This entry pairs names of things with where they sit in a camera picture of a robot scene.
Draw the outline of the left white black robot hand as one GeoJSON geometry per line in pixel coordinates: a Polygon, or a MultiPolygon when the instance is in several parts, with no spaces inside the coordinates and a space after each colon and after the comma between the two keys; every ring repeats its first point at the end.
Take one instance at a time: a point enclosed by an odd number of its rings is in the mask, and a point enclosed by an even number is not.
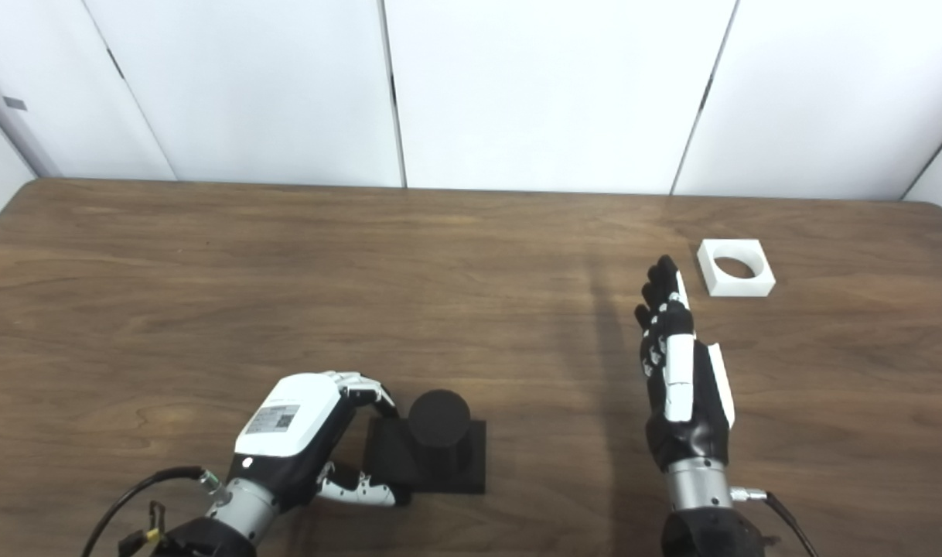
{"type": "Polygon", "coordinates": [[[357,409],[365,406],[383,419],[399,416],[390,392],[358,371],[281,378],[238,434],[228,482],[248,480],[262,487],[281,514],[305,507],[316,497],[407,507],[410,490],[333,459],[333,449],[357,409]]]}

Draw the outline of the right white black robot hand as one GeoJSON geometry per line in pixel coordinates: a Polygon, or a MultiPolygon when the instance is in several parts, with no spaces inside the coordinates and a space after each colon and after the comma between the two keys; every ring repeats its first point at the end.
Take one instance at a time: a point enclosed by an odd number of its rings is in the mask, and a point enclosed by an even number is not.
{"type": "Polygon", "coordinates": [[[696,324],[683,276],[669,255],[648,269],[643,302],[634,316],[641,328],[640,366],[647,378],[650,415],[645,433],[660,469],[704,458],[729,462],[736,413],[721,346],[707,345],[696,324]]]}

